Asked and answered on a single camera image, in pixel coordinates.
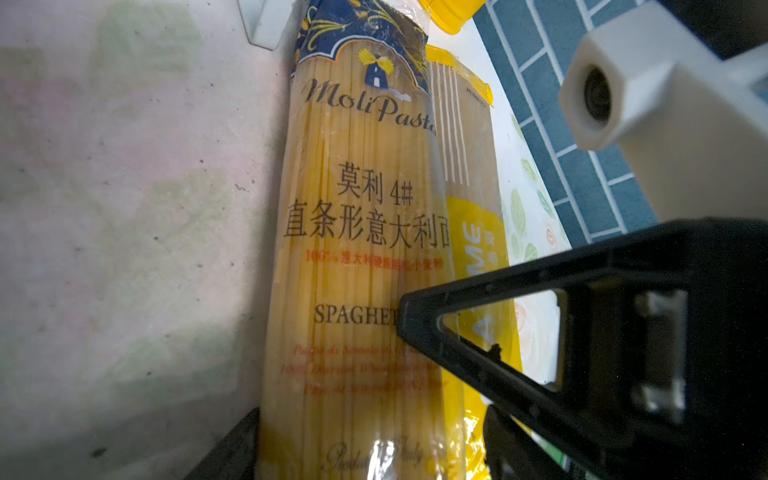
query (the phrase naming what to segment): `yellow noodle package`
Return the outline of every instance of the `yellow noodle package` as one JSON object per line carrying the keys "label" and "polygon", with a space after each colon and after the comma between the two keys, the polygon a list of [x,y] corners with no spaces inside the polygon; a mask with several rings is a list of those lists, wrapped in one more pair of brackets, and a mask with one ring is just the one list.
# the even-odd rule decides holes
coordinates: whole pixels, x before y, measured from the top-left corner
{"label": "yellow noodle package", "polygon": [[[456,278],[461,279],[509,266],[491,125],[493,97],[490,87],[450,52],[432,46],[427,46],[426,52],[452,257]],[[461,311],[457,332],[486,350],[500,345],[502,360],[521,370],[512,300]],[[450,409],[450,390],[458,380],[450,375],[446,379],[449,390],[445,401]],[[463,399],[456,397],[456,402],[463,401],[465,407],[466,478],[490,480],[482,438],[487,407],[472,387],[463,385],[463,390]]]}
{"label": "yellow noodle package", "polygon": [[399,297],[454,277],[425,43],[378,0],[303,19],[257,478],[464,476],[461,386],[396,335]]}

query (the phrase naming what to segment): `white plastic part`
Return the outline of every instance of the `white plastic part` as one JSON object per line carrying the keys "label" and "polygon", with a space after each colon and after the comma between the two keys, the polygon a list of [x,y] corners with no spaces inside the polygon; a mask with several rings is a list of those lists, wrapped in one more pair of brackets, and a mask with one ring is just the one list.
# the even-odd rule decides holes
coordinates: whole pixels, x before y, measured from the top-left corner
{"label": "white plastic part", "polygon": [[296,1],[238,0],[248,41],[270,50],[277,48]]}
{"label": "white plastic part", "polygon": [[[618,143],[660,220],[768,219],[768,105],[748,85],[768,72],[766,46],[722,62],[649,2],[589,32],[559,95],[579,148]],[[607,121],[584,101],[599,68]]]}

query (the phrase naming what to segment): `yellow label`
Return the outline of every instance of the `yellow label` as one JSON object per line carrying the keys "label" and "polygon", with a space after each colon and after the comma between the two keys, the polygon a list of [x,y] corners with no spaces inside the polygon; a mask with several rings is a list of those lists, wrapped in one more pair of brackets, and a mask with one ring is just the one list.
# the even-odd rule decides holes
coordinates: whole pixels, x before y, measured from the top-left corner
{"label": "yellow label", "polygon": [[[460,198],[448,197],[451,251],[457,279],[491,272],[509,266],[504,223],[498,215]],[[495,343],[502,348],[502,360],[522,371],[520,342],[515,322],[512,299],[463,310],[458,315],[458,333],[475,345],[490,349]],[[460,383],[453,375],[443,374],[448,386]],[[485,443],[482,425],[488,407],[480,394],[464,384],[464,423],[466,438],[467,480],[490,480],[485,465]],[[462,399],[446,393],[446,411],[452,410]]]}

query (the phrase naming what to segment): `yellow plastic object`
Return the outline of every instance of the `yellow plastic object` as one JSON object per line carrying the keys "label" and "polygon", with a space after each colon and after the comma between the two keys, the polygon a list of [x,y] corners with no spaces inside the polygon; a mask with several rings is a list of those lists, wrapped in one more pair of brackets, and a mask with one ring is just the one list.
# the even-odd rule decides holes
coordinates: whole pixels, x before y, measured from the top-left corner
{"label": "yellow plastic object", "polygon": [[441,30],[456,35],[485,0],[419,0]]}
{"label": "yellow plastic object", "polygon": [[493,105],[493,92],[491,91],[491,85],[485,83],[480,79],[480,77],[466,68],[460,61],[457,61],[456,57],[453,56],[453,53],[447,50],[443,50],[442,48],[427,45],[427,60],[443,65],[448,65],[450,68],[453,68],[453,71],[455,71],[459,77],[468,81],[478,92],[478,94],[488,102],[488,104]]}

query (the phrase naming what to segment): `yellow package seal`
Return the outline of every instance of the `yellow package seal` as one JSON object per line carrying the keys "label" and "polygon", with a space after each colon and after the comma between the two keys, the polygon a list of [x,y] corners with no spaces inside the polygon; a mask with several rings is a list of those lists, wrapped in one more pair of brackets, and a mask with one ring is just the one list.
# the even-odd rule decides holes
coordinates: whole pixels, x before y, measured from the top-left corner
{"label": "yellow package seal", "polygon": [[427,45],[427,60],[443,65],[448,65],[449,67],[453,68],[453,71],[455,71],[459,77],[468,81],[478,92],[478,94],[488,102],[488,104],[493,105],[493,92],[491,91],[491,85],[485,83],[480,79],[480,77],[466,68],[460,61],[456,59],[455,56],[453,56],[453,53],[442,48]]}

